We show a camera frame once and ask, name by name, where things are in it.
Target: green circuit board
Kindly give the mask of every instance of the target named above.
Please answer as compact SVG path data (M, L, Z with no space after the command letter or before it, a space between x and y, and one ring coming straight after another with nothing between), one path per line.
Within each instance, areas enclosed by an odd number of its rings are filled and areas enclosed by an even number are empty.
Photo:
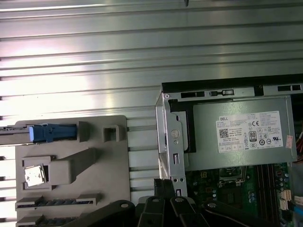
M219 185L219 171L219 169L211 169L186 172L189 197L193 198L198 206L205 201L214 199L257 215L253 167L246 167L245 181L238 186L236 183Z
M244 170L245 174L242 176L245 179L242 179L241 183L232 181L225 181L222 183L222 179L228 179L228 176L234 176L235 179L239 178L241 171ZM277 185L276 199L279 205L281 192L290 189L287 163L274 164L274 171ZM188 196L194 199L198 207L205 201L218 200L258 216L256 193L257 176L254 166L188 171L186 172L186 178ZM281 226L293 227L294 223L291 219L284 219L285 214L286 217L292 215L289 210L282 211L279 209Z
M274 169L276 173L276 189L277 202L280 203L281 193L285 190L290 190L290 181L288 175L287 163L277 163L274 164ZM292 212L290 210L279 209L280 226L281 227L294 227L294 222L292 220Z

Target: power supply label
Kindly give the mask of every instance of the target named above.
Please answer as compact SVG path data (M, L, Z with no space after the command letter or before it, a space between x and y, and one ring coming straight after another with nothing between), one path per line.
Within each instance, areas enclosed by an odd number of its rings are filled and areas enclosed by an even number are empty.
M283 147L279 111L220 116L219 152Z

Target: corrugated metal panel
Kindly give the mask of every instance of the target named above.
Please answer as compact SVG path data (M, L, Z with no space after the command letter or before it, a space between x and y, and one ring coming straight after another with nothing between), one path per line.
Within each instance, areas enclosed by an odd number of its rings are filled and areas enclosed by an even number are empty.
M159 176L160 84L301 73L302 9L302 0L2 1L0 124L125 115L136 202ZM0 149L6 195L9 149Z
M0 227L15 226L17 214L15 147L0 147Z

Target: wire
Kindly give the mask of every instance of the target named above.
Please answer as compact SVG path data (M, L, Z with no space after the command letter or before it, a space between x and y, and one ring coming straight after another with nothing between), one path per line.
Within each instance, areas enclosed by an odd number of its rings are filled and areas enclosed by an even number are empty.
M302 121L302 131L299 135L299 138L296 141L296 148L297 148L297 155L298 155L298 160L295 161L294 163L299 164L303 162L303 121Z

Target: electronic component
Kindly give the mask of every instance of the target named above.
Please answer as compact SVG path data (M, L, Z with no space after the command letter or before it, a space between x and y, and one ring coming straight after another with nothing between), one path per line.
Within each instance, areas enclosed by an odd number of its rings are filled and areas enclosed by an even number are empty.
M291 201L292 200L292 193L290 190L284 190L281 192L281 198L286 200L286 201Z
M238 186L245 181L246 166L221 168L219 170L219 187L225 183L236 183Z
M242 208L242 193L240 187L230 189L222 189L220 201L230 206L241 209Z
M235 94L234 90L223 90L222 95L223 96L233 96Z
M303 206L303 197L300 197L300 196L294 196L294 202L298 205L301 205Z
M207 172L202 172L201 173L201 178L207 178Z
M276 172L276 176L281 177L282 175L283 175L282 171L277 171L277 172Z
M211 193L212 191L213 191L212 188L205 188L205 192L206 192L206 193Z
M288 210L288 204L287 204L286 200L280 199L279 202L280 202L280 209L281 210Z
M276 181L276 164L255 166L257 175L256 199L259 210L259 217L266 219L276 225L280 221L279 217L279 192L280 181Z

